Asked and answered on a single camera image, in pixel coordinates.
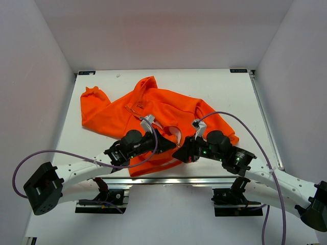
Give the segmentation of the orange zip-up jacket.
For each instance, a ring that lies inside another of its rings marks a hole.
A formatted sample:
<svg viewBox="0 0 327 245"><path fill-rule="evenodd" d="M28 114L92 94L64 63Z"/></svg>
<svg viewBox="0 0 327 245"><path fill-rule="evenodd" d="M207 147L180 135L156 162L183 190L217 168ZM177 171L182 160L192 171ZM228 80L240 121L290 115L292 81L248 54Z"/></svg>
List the orange zip-up jacket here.
<svg viewBox="0 0 327 245"><path fill-rule="evenodd" d="M239 138L232 127L202 99L157 87L156 79L140 80L133 91L111 102L97 86L86 88L80 97L82 126L102 135L120 139L130 130L143 131L140 117L155 117L154 128L162 136L182 145L195 134L192 122L204 118L206 132L222 131L236 145Z"/></svg>

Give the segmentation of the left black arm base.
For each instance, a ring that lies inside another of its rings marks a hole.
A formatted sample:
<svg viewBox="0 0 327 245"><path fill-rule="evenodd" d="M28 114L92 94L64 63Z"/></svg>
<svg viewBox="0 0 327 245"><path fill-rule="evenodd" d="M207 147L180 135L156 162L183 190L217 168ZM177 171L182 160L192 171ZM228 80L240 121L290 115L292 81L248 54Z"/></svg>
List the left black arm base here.
<svg viewBox="0 0 327 245"><path fill-rule="evenodd" d="M75 213L124 214L129 199L129 187L109 187L101 178L91 180L96 184L98 194L89 201L78 200Z"/></svg>

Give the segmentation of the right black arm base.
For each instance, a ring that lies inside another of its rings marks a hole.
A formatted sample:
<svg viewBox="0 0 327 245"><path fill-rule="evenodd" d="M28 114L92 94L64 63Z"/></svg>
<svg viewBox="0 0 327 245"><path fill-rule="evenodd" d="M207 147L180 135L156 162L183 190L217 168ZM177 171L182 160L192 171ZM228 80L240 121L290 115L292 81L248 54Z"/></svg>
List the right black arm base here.
<svg viewBox="0 0 327 245"><path fill-rule="evenodd" d="M249 201L245 198L245 187L249 179L237 177L231 187L213 188L211 201L214 205L215 217L262 216L266 204Z"/></svg>

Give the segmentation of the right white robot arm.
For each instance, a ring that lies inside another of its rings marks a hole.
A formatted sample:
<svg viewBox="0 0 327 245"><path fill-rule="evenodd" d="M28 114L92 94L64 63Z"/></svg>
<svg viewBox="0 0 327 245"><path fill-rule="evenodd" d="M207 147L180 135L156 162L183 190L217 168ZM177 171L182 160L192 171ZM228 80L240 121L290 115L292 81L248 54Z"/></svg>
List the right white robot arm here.
<svg viewBox="0 0 327 245"><path fill-rule="evenodd" d="M326 232L326 182L308 182L268 165L253 153L233 146L221 131L211 131L206 139L186 137L184 144L173 157L188 163L200 157L220 161L228 172L258 181L268 188L280 189L284 196L285 209L299 215L307 226Z"/></svg>

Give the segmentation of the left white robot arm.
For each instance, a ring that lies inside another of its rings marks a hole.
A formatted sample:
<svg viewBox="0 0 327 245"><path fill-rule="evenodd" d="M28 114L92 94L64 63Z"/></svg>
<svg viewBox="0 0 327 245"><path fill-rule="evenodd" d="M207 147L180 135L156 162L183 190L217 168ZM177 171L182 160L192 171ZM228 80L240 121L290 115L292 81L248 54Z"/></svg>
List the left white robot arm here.
<svg viewBox="0 0 327 245"><path fill-rule="evenodd" d="M176 148L158 130L130 130L103 153L80 162L53 166L42 164L24 184L24 191L35 215L43 215L58 204L80 200L83 203L123 205L124 192L110 190L102 175L108 175L130 165L130 160L146 154L161 154Z"/></svg>

